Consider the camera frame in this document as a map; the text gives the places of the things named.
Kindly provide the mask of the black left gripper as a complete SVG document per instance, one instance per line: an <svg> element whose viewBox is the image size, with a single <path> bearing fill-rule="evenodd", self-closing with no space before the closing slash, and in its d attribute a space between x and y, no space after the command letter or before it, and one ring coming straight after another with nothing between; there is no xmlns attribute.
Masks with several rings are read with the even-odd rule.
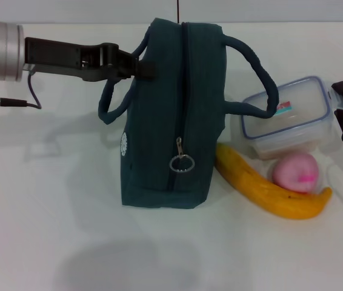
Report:
<svg viewBox="0 0 343 291"><path fill-rule="evenodd" d="M75 76L87 82L131 77L154 79L155 63L140 60L141 54L118 51L116 44L78 45L25 38L25 63L33 65L35 72Z"/></svg>

